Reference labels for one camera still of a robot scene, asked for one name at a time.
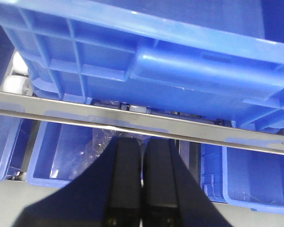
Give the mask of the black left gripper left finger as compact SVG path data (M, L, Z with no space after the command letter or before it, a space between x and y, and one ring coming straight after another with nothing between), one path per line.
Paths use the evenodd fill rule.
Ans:
M15 227L137 227L141 156L132 138L112 138L81 175L25 207Z

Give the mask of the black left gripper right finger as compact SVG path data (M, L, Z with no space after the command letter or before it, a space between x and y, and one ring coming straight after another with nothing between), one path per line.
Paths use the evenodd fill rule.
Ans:
M190 174L173 140L151 139L143 161L145 227L229 227Z

